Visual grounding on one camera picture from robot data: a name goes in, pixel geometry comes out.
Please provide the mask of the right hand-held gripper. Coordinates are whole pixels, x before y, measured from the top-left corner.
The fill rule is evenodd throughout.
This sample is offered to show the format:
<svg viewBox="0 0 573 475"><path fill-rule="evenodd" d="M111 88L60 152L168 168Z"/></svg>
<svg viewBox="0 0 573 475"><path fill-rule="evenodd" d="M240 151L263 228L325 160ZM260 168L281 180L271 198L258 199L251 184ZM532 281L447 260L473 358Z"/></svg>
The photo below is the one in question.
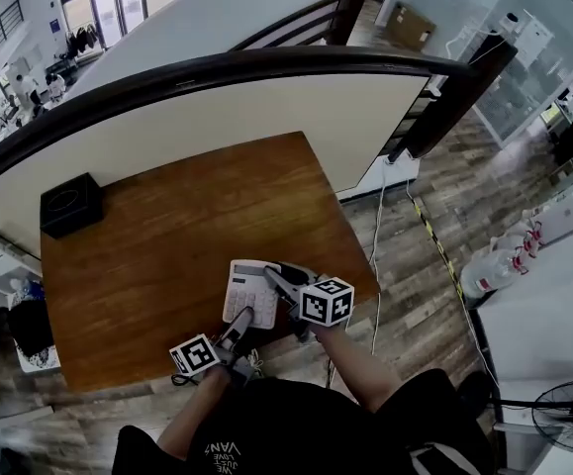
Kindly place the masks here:
<svg viewBox="0 0 573 475"><path fill-rule="evenodd" d="M338 277L318 275L285 262L279 267L265 265L263 274L288 304L290 326L300 342L309 340L311 326L333 327L347 321L353 313L355 289Z"/></svg>

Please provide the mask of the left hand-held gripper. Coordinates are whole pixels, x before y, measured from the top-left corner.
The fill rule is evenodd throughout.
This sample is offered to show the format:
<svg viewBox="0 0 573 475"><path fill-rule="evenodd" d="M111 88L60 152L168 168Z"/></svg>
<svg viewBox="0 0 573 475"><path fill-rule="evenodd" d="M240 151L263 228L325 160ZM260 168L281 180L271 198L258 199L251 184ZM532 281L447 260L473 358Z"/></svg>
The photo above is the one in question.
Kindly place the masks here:
<svg viewBox="0 0 573 475"><path fill-rule="evenodd" d="M237 344L254 318L252 307L243 308L231 322L225 334L211 342L204 334L172 348L169 354L176 366L171 382L176 387L197 385L209 369L223 368L236 385L245 385L257 377L257 367L250 355L240 355Z"/></svg>

